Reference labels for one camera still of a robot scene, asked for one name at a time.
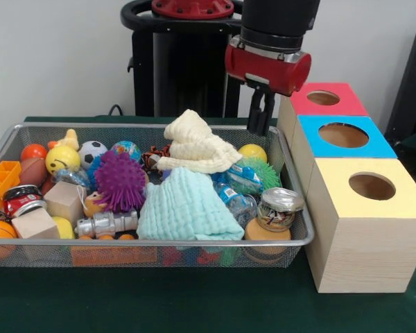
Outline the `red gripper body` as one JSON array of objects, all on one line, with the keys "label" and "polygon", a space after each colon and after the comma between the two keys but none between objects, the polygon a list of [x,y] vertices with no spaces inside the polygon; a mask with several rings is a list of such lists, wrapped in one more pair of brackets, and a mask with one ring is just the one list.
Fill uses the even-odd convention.
[{"label": "red gripper body", "polygon": [[290,96],[302,88],[312,63],[311,55],[305,52],[294,53],[293,57],[285,61],[229,45],[225,54],[225,68],[236,79]]}]

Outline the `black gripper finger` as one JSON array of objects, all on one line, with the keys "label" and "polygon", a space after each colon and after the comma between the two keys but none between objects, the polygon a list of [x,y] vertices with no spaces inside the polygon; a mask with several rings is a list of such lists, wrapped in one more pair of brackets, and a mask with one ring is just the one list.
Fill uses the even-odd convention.
[{"label": "black gripper finger", "polygon": [[261,100],[264,93],[255,89],[252,95],[247,129],[250,133],[263,133],[264,112],[261,109]]},{"label": "black gripper finger", "polygon": [[270,120],[272,119],[272,113],[275,106],[275,93],[274,92],[266,92],[264,94],[264,106],[263,111],[260,115],[259,120],[259,134],[260,135],[267,135],[270,125]]}]

